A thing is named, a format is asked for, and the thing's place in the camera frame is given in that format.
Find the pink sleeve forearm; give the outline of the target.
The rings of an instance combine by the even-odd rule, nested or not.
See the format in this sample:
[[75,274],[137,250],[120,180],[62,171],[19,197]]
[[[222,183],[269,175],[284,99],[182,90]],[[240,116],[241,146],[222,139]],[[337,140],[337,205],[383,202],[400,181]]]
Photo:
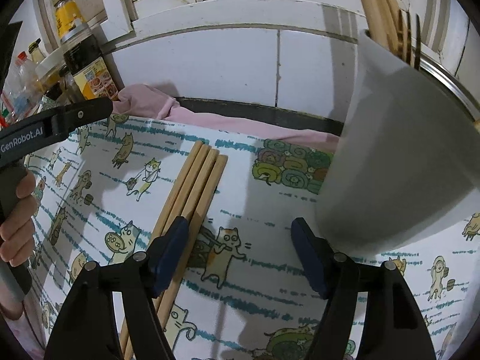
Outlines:
[[11,292],[1,285],[1,315],[32,359],[43,359],[45,353],[38,306],[39,303],[31,292],[22,302],[17,302]]

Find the person left hand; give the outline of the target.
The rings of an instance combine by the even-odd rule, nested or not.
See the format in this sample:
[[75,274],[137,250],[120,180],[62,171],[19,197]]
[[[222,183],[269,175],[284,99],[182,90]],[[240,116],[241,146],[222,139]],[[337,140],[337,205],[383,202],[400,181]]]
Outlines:
[[35,177],[32,172],[27,171],[16,187],[19,201],[1,225],[1,259],[13,267],[25,263],[34,248],[35,227],[32,217],[38,208],[37,200],[32,195],[35,187]]

